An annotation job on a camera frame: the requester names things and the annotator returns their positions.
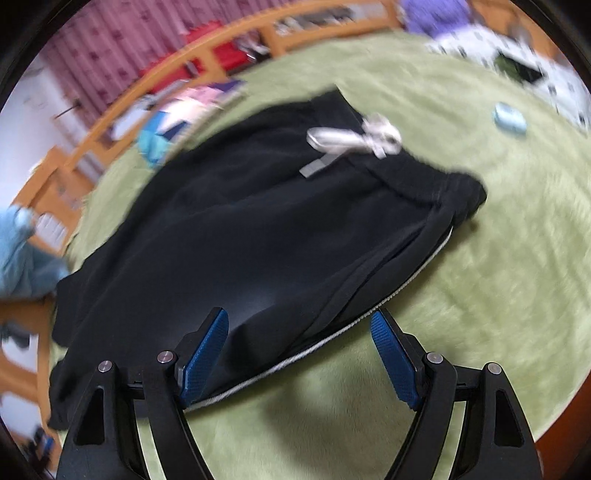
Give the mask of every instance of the wooden bed frame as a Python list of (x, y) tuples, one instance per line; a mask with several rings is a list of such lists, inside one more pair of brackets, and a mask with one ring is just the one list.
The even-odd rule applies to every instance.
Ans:
[[(154, 69), (149, 76), (142, 78), (129, 88), (95, 123), (86, 138), (71, 155), (65, 155), (57, 147), (52, 148), (37, 167), (26, 185), (15, 198), (14, 203), (32, 208), (41, 218), (52, 217), (55, 228), (60, 229), (58, 242), (48, 242), (39, 233), (31, 242), (57, 255), (63, 255), (69, 238), (73, 235), (81, 217), (82, 198), (93, 186), (77, 171), (78, 162), (92, 152), (106, 169), (135, 141), (143, 122), (136, 124), (117, 142), (105, 140), (106, 133), (138, 98), (146, 94), (161, 79), (184, 65), (200, 59), (206, 71), (191, 80), (188, 85), (220, 82), (227, 79), (212, 49), (233, 38), (252, 30), (258, 30), (261, 37), (276, 59), (290, 50), (315, 41), (361, 35), (381, 29), (399, 28), (396, 0), (354, 0), (355, 4), (376, 4), (384, 6), (384, 16), (372, 17), (340, 25), (329, 25), (293, 33), (282, 37), (275, 32), (275, 23), (285, 17), (301, 15), (331, 7), (346, 5), (343, 0), (314, 0), (281, 8), (273, 8), (259, 14), (231, 23), (187, 45)], [(501, 33), (506, 32), (507, 22), (519, 18), (532, 32), (534, 48), (553, 56), (557, 51), (553, 42), (531, 20), (518, 10), (509, 0), (473, 0), (472, 4), (487, 20), (489, 26)], [(0, 394), (12, 392), (39, 405), (43, 427), (56, 439), (58, 445), (54, 452), (54, 466), (57, 465), (60, 448), (55, 432), (47, 428), (50, 416), (49, 389), (49, 350), (50, 318), (53, 314), (53, 299), (0, 303), (0, 324), (16, 320), (33, 334), (39, 335), (37, 352), (37, 374), (33, 374), (12, 364), (0, 350)], [(591, 436), (591, 377), (571, 402), (558, 421), (537, 442), (543, 459), (545, 478), (558, 480), (569, 468), (587, 439)]]

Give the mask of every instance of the fluffy green carpet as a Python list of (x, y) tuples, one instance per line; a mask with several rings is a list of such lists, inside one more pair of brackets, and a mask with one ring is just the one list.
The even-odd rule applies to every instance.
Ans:
[[(370, 35), (256, 67), (243, 75), (249, 95), (189, 147), (265, 106), (336, 85), (357, 110), (386, 115), (417, 157), (481, 176), (484, 207), (388, 308), (403, 330), (455, 364), (499, 362), (538, 438), (591, 365), (591, 143), (516, 83), (426, 53), (422, 43)], [(496, 128), (499, 101), (525, 115), (525, 138)], [(76, 267), (150, 176), (135, 147), (104, 175), (69, 249)], [(295, 365), (189, 413), (216, 479), (382, 479), (413, 415), (397, 400), (368, 327), (361, 322)], [(437, 479), (449, 474), (461, 419), (460, 407)], [(152, 479), (162, 479), (146, 421), (140, 432)]]

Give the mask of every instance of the light blue case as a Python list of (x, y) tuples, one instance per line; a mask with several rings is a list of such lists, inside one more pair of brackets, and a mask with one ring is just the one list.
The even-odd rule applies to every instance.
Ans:
[(527, 122), (522, 113), (506, 103), (497, 103), (495, 105), (493, 118), (497, 126), (503, 130), (518, 135), (525, 135), (525, 132), (527, 132)]

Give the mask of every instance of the blue plush toy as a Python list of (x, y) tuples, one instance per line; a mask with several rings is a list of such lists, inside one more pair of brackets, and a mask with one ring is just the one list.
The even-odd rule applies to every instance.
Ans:
[(61, 258), (27, 242), (34, 233), (31, 210), (0, 210), (0, 300), (40, 299), (69, 275)]

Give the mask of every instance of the drawstring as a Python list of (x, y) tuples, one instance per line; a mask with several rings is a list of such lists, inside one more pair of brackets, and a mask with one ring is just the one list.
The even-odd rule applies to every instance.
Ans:
[(302, 167), (300, 173), (309, 178), (349, 152), (373, 153), (378, 158), (385, 158), (402, 150), (402, 136), (398, 128), (383, 115), (373, 113), (363, 120), (362, 128), (365, 135), (339, 128), (310, 128), (308, 143), (325, 155)]

